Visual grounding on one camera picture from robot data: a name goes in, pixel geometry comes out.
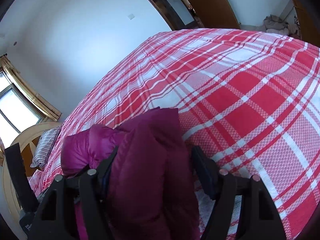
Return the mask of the magenta puffer jacket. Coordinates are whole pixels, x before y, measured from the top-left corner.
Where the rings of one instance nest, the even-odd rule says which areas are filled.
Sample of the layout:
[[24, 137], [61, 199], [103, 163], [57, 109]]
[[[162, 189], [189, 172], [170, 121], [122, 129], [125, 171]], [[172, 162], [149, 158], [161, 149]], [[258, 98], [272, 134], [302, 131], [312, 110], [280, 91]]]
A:
[[199, 206], [178, 110], [154, 108], [117, 128], [102, 124], [65, 137], [61, 168], [72, 177], [111, 165], [105, 214], [115, 239], [199, 239]]

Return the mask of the pile of beige clothes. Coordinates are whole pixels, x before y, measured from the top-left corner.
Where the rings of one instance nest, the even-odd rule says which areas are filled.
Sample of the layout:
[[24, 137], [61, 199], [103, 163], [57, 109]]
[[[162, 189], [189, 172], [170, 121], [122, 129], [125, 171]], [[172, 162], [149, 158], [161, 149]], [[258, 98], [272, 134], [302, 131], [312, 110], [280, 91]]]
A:
[[280, 34], [300, 38], [300, 28], [297, 24], [287, 23], [275, 15], [267, 16], [264, 20], [264, 27], [267, 33]]

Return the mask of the pink floral quilt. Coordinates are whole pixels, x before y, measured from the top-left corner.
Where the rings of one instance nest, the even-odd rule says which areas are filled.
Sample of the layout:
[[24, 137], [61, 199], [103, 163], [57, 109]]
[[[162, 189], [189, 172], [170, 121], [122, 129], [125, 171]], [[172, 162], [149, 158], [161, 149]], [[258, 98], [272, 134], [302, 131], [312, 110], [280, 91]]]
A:
[[36, 170], [34, 174], [28, 179], [29, 185], [35, 196], [39, 196], [46, 188], [43, 186], [44, 172], [41, 170]]

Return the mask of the beige wooden headboard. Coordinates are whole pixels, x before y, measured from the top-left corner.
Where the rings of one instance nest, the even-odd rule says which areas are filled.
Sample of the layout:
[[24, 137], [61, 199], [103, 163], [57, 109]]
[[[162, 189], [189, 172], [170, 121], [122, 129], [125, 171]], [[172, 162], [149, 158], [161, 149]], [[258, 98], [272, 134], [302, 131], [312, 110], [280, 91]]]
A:
[[[40, 124], [36, 124], [21, 132], [11, 143], [12, 145], [16, 143], [19, 143], [20, 145], [20, 152], [25, 167], [25, 174], [28, 178], [39, 169], [38, 167], [31, 168], [30, 165], [33, 160], [33, 154], [36, 150], [36, 146], [39, 143], [40, 136], [45, 130], [52, 129], [60, 125], [61, 123], [58, 122], [42, 122]], [[1, 182], [3, 183], [2, 189], [4, 192], [5, 203], [9, 209], [9, 217], [11, 217], [14, 222], [18, 223], [21, 207], [16, 197], [16, 192], [10, 178], [6, 160], [3, 163], [3, 171], [1, 172], [1, 175]]]

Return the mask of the striped grey white pillow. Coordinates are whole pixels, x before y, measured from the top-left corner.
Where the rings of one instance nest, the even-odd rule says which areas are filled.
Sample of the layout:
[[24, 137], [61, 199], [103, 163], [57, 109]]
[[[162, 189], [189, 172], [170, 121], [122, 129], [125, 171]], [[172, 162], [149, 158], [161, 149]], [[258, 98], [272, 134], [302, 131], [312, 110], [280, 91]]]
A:
[[33, 155], [31, 168], [44, 169], [60, 131], [61, 126], [57, 126], [42, 133]]

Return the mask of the right golden curtain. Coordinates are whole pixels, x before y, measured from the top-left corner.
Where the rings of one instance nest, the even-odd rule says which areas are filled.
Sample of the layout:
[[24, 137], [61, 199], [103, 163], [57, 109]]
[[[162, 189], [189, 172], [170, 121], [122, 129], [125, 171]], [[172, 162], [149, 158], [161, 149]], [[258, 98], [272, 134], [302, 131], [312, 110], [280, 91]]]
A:
[[12, 65], [7, 54], [1, 56], [1, 67], [18, 90], [47, 118], [57, 122], [62, 113], [34, 90], [21, 76], [20, 72]]

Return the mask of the red white plaid bedsheet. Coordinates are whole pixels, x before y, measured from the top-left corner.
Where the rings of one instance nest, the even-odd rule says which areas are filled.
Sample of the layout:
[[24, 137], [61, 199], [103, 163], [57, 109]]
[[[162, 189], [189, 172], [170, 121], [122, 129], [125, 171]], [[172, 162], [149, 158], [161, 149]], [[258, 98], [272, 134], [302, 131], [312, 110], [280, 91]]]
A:
[[221, 167], [259, 174], [288, 239], [319, 204], [319, 48], [235, 29], [162, 32], [110, 70], [62, 125], [43, 172], [61, 173], [65, 137], [117, 127], [150, 109], [176, 108], [185, 142]]

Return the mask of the brown wooden door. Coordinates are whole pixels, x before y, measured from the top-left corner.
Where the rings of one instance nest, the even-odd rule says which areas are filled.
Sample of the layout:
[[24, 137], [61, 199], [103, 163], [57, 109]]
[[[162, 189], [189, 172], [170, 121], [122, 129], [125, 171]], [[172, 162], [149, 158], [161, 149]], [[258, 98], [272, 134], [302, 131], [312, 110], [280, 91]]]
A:
[[228, 0], [188, 0], [206, 28], [239, 29]]

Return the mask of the window with dark frame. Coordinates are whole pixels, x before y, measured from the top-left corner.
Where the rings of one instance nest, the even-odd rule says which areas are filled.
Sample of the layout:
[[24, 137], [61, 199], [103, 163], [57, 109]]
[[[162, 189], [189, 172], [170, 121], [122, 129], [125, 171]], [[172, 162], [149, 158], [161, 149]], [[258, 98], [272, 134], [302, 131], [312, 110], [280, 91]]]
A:
[[45, 116], [10, 81], [4, 69], [0, 76], [1, 140], [7, 148], [21, 132], [43, 122]]

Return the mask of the white wall switch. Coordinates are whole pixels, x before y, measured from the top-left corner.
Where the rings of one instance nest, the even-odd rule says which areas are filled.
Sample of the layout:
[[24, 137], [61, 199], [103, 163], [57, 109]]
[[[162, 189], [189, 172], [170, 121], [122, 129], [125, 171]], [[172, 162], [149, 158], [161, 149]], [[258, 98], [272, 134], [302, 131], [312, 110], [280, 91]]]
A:
[[128, 15], [128, 18], [129, 18], [130, 20], [132, 20], [132, 19], [135, 18], [135, 15], [134, 15], [134, 14], [129, 14], [129, 15]]

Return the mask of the dark wooden door frame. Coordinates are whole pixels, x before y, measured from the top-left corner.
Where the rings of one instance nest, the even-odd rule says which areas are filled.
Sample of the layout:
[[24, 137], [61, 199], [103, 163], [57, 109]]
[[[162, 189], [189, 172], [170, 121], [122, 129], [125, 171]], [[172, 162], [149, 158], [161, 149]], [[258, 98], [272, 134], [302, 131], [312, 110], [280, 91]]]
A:
[[203, 23], [188, 0], [149, 0], [172, 30], [202, 28]]

